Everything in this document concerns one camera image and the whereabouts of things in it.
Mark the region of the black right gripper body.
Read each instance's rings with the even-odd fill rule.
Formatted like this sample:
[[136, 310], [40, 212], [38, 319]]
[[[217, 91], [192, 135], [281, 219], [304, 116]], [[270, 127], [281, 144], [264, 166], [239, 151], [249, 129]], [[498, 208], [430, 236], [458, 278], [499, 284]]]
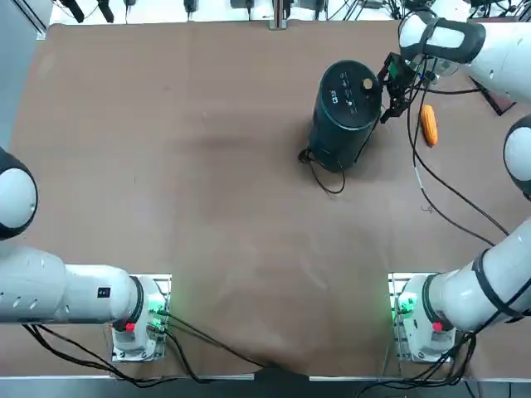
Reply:
[[387, 55], [381, 70], [378, 72], [378, 82], [387, 90], [389, 95], [403, 95], [415, 77], [416, 72], [409, 66], [408, 62], [394, 52]]

